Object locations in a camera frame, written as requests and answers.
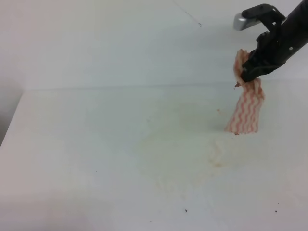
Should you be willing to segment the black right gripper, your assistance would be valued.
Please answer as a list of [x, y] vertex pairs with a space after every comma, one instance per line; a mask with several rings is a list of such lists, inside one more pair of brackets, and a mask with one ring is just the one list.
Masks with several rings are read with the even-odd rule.
[[251, 82], [280, 68], [308, 42], [308, 27], [284, 23], [257, 39], [257, 48], [243, 64], [241, 78]]

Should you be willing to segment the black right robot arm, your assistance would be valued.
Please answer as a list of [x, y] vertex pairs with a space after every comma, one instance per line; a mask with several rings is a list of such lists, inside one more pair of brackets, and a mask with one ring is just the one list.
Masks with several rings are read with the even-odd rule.
[[267, 31], [257, 37], [257, 48], [242, 64], [241, 78], [244, 82], [280, 68], [308, 43], [308, 2], [301, 1], [287, 17], [272, 5], [257, 5], [237, 14], [233, 28], [242, 31], [259, 23]]

